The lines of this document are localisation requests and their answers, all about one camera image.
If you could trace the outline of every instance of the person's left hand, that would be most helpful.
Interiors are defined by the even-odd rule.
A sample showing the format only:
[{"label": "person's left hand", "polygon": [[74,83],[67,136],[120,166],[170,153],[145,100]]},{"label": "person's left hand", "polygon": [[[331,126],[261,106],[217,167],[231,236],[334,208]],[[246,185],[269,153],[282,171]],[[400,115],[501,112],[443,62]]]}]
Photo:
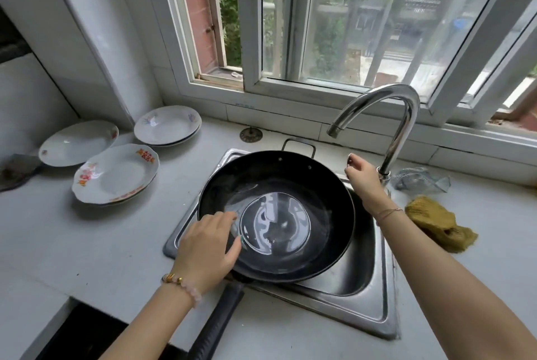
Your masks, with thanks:
[{"label": "person's left hand", "polygon": [[218,285],[241,252],[238,236],[225,253],[229,230],[236,218],[235,212],[217,212],[192,224],[179,242],[171,273],[182,277],[202,295]]}]

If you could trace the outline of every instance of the hand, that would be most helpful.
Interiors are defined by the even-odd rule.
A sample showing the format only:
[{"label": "hand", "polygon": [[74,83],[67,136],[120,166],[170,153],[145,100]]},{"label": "hand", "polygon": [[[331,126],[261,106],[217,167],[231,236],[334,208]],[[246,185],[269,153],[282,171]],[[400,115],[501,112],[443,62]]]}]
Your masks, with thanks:
[{"label": "hand", "polygon": [[378,214],[382,209],[390,207],[391,200],[380,184],[376,167],[358,155],[350,154],[345,174],[370,214]]},{"label": "hand", "polygon": [[171,273],[192,284],[200,294],[214,288],[231,271],[241,252],[238,236],[225,253],[229,229],[237,214],[206,214],[181,238]]}]

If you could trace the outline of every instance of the stainless steel sink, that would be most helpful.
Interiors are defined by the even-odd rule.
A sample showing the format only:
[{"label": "stainless steel sink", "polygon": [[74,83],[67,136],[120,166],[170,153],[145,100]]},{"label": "stainless steel sink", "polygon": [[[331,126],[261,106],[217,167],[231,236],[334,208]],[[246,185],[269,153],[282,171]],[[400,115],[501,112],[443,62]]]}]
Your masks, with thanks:
[{"label": "stainless steel sink", "polygon": [[[215,170],[247,153],[228,150]],[[249,287],[391,340],[398,336],[393,255],[347,178],[338,176],[349,189],[356,209],[353,239],[343,257],[324,273],[303,282],[277,286],[253,282]],[[175,258],[184,230],[197,220],[198,200],[199,195],[164,245],[168,257]]]}]

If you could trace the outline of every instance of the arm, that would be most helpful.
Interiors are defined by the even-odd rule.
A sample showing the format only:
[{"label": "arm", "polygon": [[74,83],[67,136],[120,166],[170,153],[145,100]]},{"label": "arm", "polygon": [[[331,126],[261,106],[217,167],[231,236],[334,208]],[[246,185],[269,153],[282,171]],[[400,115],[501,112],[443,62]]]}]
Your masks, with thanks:
[{"label": "arm", "polygon": [[[376,168],[351,154],[345,169],[366,210],[398,206]],[[537,340],[514,313],[451,255],[396,211],[378,223],[446,356],[454,359],[534,359]]]},{"label": "arm", "polygon": [[[194,223],[181,239],[171,273],[183,277],[202,295],[214,288],[241,252],[237,237],[225,253],[235,219],[233,212],[218,212]],[[192,296],[179,285],[161,285],[100,360],[157,360],[193,304]]]}]

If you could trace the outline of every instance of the black frying pan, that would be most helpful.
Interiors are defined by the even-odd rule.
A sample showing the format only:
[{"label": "black frying pan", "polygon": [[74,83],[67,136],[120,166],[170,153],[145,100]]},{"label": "black frying pan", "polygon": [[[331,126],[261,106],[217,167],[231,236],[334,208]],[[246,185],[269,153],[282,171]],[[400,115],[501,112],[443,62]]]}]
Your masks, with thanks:
[{"label": "black frying pan", "polygon": [[189,351],[189,360],[212,357],[244,295],[245,283],[293,283],[312,278],[345,253],[354,231],[354,205],[345,185],[312,157],[282,150],[230,161],[200,195],[198,219],[236,211],[228,248],[237,234],[243,249],[220,301]]}]

